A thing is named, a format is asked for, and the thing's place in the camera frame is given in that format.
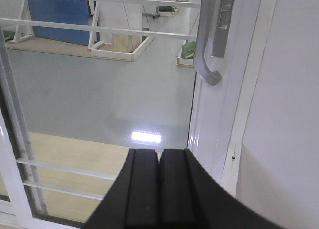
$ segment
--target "gray floor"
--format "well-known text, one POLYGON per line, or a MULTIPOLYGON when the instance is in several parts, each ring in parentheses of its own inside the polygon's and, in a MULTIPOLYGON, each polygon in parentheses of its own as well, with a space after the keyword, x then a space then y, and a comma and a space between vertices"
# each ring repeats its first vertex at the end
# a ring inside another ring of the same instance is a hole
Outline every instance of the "gray floor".
MULTIPOLYGON (((189 9, 143 19, 153 31, 188 33, 189 9)), ((185 148, 195 70, 176 66, 182 40, 156 38, 134 62, 10 50, 29 131, 135 148, 185 148), (131 140, 133 131, 160 144, 131 140)))

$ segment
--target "white pillar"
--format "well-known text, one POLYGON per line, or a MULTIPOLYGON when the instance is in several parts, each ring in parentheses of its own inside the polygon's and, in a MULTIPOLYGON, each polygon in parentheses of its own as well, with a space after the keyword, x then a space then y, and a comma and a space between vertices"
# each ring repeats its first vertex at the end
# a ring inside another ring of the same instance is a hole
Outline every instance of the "white pillar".
MULTIPOLYGON (((142 29, 142 11, 139 4, 100 2, 99 5, 99 26, 142 29)), ((100 33, 100 40, 112 44, 112 34, 100 33)))

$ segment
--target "door handle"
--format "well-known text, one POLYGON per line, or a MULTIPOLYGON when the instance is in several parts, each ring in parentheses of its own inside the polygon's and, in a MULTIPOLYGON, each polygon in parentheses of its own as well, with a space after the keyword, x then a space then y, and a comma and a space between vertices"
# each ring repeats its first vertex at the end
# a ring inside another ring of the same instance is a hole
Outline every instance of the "door handle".
POLYGON ((208 39, 212 30, 214 42, 211 56, 224 57, 233 2, 234 0, 201 0, 194 65, 199 75, 212 86, 222 80, 222 75, 218 70, 211 71, 207 66, 205 51, 208 39), (216 2, 220 3, 219 11, 214 11, 216 2))
POLYGON ((234 0, 222 0, 221 2, 219 22, 213 42, 212 56, 214 57, 223 58, 225 56, 233 5, 234 0))

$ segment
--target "beige floor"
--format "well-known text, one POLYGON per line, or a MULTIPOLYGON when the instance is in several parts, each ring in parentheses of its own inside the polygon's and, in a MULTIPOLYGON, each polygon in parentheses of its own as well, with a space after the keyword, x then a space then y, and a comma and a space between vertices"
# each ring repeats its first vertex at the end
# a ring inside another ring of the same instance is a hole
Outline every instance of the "beige floor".
POLYGON ((4 181, 3 181, 1 174, 0 174, 0 195, 8 196, 8 192, 5 188, 4 181))
MULTIPOLYGON (((53 135, 30 133, 38 161, 66 165, 117 175, 125 162, 128 148, 53 135)), ((104 195, 113 181, 38 167, 44 183, 104 195)), ((84 222, 98 200, 43 190, 52 216, 84 222)))
POLYGON ((9 227, 7 225, 2 225, 0 224, 0 229, 16 229, 16 228, 13 228, 13 227, 9 227))

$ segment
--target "blue door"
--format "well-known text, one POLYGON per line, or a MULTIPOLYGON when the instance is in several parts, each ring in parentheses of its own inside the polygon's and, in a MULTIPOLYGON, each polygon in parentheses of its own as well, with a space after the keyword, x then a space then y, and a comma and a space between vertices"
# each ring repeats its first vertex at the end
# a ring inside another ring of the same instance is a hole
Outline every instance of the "blue door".
MULTIPOLYGON (((88 2, 79 0, 28 0, 35 21, 88 25, 88 2)), ((34 27, 36 37, 87 45, 89 32, 80 30, 34 27)))

